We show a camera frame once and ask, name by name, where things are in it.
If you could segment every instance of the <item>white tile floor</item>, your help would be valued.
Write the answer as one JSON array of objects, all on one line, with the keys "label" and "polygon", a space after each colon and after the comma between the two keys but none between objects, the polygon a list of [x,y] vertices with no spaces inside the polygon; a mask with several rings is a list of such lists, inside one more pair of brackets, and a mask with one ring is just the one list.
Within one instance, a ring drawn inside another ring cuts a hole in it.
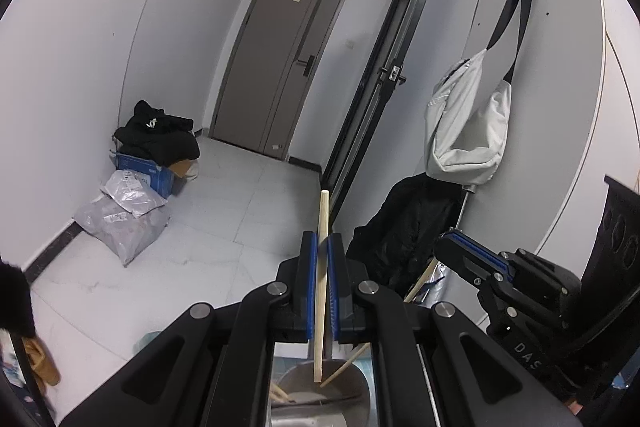
[{"label": "white tile floor", "polygon": [[33,285],[38,334],[62,374],[47,397],[60,420],[191,304],[236,302],[273,280],[317,227],[318,175],[200,138],[200,175],[169,206],[158,240],[124,268],[81,233]]}]

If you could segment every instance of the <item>silver bolt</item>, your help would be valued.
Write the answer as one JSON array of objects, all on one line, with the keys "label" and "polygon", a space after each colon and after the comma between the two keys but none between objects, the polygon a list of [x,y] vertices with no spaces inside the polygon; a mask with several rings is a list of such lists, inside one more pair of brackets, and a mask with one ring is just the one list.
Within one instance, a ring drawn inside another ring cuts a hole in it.
[{"label": "silver bolt", "polygon": [[270,282],[267,291],[273,296],[284,295],[284,292],[287,291],[287,285],[280,281]]},{"label": "silver bolt", "polygon": [[361,281],[360,284],[358,284],[358,290],[366,295],[373,295],[379,289],[380,286],[378,286],[378,283],[374,281]]},{"label": "silver bolt", "polygon": [[189,314],[194,319],[203,319],[204,317],[207,317],[210,314],[210,312],[211,312],[211,306],[209,306],[208,304],[205,304],[204,302],[199,302],[198,304],[194,304],[189,309]]},{"label": "silver bolt", "polygon": [[456,312],[456,307],[450,302],[443,301],[435,305],[435,310],[440,317],[448,319]]}]

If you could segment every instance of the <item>open door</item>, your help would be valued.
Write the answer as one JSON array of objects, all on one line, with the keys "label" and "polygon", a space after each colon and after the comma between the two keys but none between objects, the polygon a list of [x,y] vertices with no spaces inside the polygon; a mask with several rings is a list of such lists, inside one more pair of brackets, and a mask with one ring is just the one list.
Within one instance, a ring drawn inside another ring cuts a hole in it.
[{"label": "open door", "polygon": [[367,152],[386,102],[396,86],[405,81],[401,76],[404,57],[414,37],[425,1],[391,1],[322,176],[322,188],[327,188],[331,194],[331,223],[338,215],[362,158]]}]

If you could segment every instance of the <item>black baseboard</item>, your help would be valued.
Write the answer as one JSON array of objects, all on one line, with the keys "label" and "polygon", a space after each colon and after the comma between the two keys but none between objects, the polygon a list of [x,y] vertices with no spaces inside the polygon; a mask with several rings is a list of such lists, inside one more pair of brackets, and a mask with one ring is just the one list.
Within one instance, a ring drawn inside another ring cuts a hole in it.
[{"label": "black baseboard", "polygon": [[56,237],[49,246],[42,250],[39,256],[36,257],[35,261],[31,263],[27,269],[24,271],[24,275],[27,278],[27,282],[29,284],[33,284],[34,280],[36,280],[39,275],[44,272],[44,269],[49,266],[51,261],[53,261],[56,256],[68,245],[71,243],[73,238],[76,237],[80,232],[82,232],[82,227],[78,225],[75,221],[71,223],[65,230],[63,230],[58,237]]},{"label": "black baseboard", "polygon": [[317,163],[311,163],[306,160],[301,160],[300,158],[296,158],[295,156],[289,156],[289,163],[291,165],[296,165],[298,167],[302,167],[303,169],[308,169],[322,175],[322,167]]}]

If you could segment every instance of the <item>black door handle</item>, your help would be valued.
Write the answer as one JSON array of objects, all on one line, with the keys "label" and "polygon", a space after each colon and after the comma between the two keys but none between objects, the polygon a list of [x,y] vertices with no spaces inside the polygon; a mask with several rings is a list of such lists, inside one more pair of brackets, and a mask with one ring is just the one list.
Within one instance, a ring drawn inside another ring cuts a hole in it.
[{"label": "black door handle", "polygon": [[305,67],[305,71],[302,72],[302,76],[309,76],[309,73],[311,73],[311,68],[313,68],[314,66],[314,61],[316,60],[316,56],[315,55],[309,55],[309,59],[308,60],[296,60],[296,64],[299,64],[300,66],[304,66]]}]

